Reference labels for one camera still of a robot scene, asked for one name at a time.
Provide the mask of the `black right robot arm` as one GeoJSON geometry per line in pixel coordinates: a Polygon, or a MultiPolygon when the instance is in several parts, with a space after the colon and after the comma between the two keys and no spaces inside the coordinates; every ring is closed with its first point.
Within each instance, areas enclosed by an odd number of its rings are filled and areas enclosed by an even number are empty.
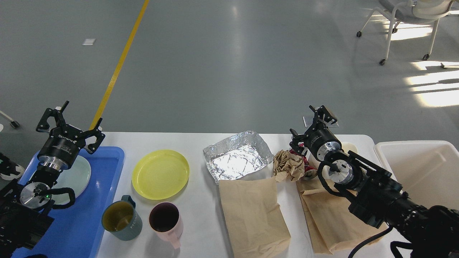
{"type": "Polygon", "coordinates": [[[304,134],[290,129],[292,150],[305,156],[310,152],[319,161],[317,176],[331,195],[350,202],[349,212],[365,224],[388,229],[362,241],[349,254],[396,229],[407,241],[393,241],[390,250],[395,258],[399,249],[410,249],[412,258],[458,257],[458,210],[435,205],[427,209],[415,204],[403,186],[391,178],[392,173],[359,154],[345,153],[341,142],[328,129],[337,118],[325,106],[309,106],[314,113],[304,134]]]}

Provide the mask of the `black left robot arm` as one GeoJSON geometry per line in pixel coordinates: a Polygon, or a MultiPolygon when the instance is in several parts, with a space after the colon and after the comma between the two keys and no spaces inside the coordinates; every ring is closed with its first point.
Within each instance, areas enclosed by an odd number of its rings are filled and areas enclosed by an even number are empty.
{"type": "Polygon", "coordinates": [[[36,126],[36,131],[49,136],[39,151],[39,164],[32,177],[24,185],[15,178],[1,190],[2,258],[12,257],[18,248],[33,249],[54,221],[49,212],[75,204],[75,191],[56,188],[57,179],[72,168],[82,149],[93,154],[105,138],[99,128],[102,118],[87,131],[66,123],[63,112],[67,105],[68,101],[60,109],[45,109],[36,126]]]}

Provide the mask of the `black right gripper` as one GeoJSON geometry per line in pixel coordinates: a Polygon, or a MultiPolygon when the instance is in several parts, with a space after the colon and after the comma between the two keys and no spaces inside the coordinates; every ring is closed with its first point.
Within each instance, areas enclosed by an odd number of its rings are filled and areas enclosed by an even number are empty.
{"type": "Polygon", "coordinates": [[[333,151],[341,151],[342,144],[328,129],[338,127],[337,117],[324,105],[309,108],[313,111],[312,124],[305,134],[298,134],[294,129],[289,129],[292,140],[289,143],[292,151],[305,157],[308,150],[314,158],[320,162],[326,160],[326,156],[333,151]]]}

